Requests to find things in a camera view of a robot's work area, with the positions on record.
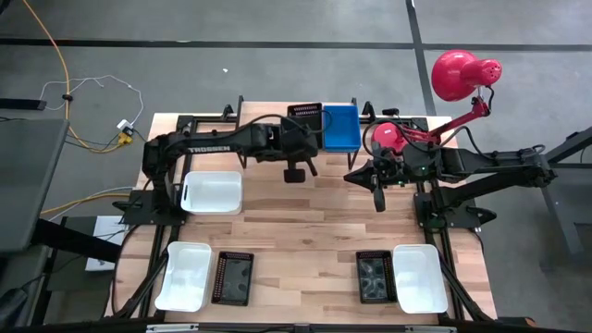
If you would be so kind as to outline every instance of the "white paper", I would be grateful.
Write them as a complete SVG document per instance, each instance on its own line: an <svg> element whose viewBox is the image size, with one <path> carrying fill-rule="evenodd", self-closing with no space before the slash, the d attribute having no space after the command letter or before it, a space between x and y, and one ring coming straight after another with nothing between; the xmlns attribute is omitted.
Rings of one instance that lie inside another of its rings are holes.
<svg viewBox="0 0 592 333"><path fill-rule="evenodd" d="M118 231L121 231L126 228L126 225L119 224L121 221L121 216L98 216L96 217L96 223L94 224L94 233L93 236L102 236L99 237L102 240L107 240L121 245L123 242L124 232L120 232L117 235L112 235ZM106 271L106 270L113 270L115 268L115 264L108 263L103 260L98 260L94 258L88 258L86 260L86 271Z"/></svg>

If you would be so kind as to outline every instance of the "table leg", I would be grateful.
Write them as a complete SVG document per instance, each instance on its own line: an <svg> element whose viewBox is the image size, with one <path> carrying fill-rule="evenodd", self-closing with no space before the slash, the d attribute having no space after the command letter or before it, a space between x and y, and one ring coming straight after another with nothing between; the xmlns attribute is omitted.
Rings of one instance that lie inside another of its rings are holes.
<svg viewBox="0 0 592 333"><path fill-rule="evenodd" d="M44 219L38 219L31 243L44 244L57 250L68 251L88 258L114 263L119 257L119 245L107 240L64 228Z"/></svg>
<svg viewBox="0 0 592 333"><path fill-rule="evenodd" d="M43 111L47 102L15 98L0 98L0 109L39 110Z"/></svg>

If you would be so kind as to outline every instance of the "gray concrete floor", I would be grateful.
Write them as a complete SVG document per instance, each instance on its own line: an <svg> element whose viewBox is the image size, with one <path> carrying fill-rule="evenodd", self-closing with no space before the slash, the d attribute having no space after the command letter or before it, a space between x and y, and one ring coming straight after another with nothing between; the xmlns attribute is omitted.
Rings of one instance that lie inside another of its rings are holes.
<svg viewBox="0 0 592 333"><path fill-rule="evenodd" d="M246 42L410 43L404 0L31 0L56 38L108 38ZM586 0L415 0L424 43L592 43ZM15 0L0 16L0 37L43 38ZM359 101L426 113L413 50L85 48L63 47L70 76L115 75L142 91L145 110L137 124L146 133L155 112L214 112L247 100ZM494 112L471 124L484 150L544 143L553 147L590 126L591 52L476 52L499 59ZM428 70L440 52L425 52ZM55 52L43 46L0 48L0 92L37 98L49 80L64 78ZM108 141L122 118L139 109L135 93L118 83L94 83L75 93L71 122L80 136ZM50 106L62 88L47 91ZM468 101L445 103L441 116L459 116ZM63 111L1 111L4 117L62 117ZM460 136L468 147L468 140ZM135 184L142 146L89 154L66 146L45 207L90 193ZM592 153L585 158L592 160ZM88 203L74 216L117 214L108 200ZM552 251L549 217L539 190L509 189L477 203L496 211L484 227L487 270L499 315L533 317L543 327L592 330L592 276L557 270L538 261ZM104 294L79 292L55 301L52 317L80 320L100 315ZM85 308L75 301L84 300ZM96 303L92 310L89 303Z"/></svg>

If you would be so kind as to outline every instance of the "lamp shade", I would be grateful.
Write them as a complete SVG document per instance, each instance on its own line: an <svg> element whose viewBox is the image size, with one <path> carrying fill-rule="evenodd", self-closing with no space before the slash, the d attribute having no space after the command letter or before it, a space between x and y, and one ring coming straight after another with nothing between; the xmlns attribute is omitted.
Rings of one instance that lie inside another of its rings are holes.
<svg viewBox="0 0 592 333"><path fill-rule="evenodd" d="M470 52L452 50L441 55L432 68L432 87L444 101L460 101L478 86L495 83L501 76L496 59L479 59Z"/></svg>

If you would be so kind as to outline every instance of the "red desk lamp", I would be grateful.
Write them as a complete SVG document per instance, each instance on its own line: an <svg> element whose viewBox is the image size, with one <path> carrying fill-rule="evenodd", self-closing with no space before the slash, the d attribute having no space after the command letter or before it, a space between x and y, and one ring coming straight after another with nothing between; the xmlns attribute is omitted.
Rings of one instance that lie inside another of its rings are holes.
<svg viewBox="0 0 592 333"><path fill-rule="evenodd" d="M471 112L457 117L452 121L432 129L429 132L401 126L407 137L417 142L440 143L440 135L448 130L466 124L478 117L489 116L489 107L481 95L482 86L491 86L501 76L501 64L495 59L478 59L470 52L452 50L441 55L432 68L432 88L434 92L447 102L460 101L479 89L479 94L471 99ZM384 123L376 127L372 141L382 147L391 147L395 154L400 154L407 140L398 127L392 123Z"/></svg>

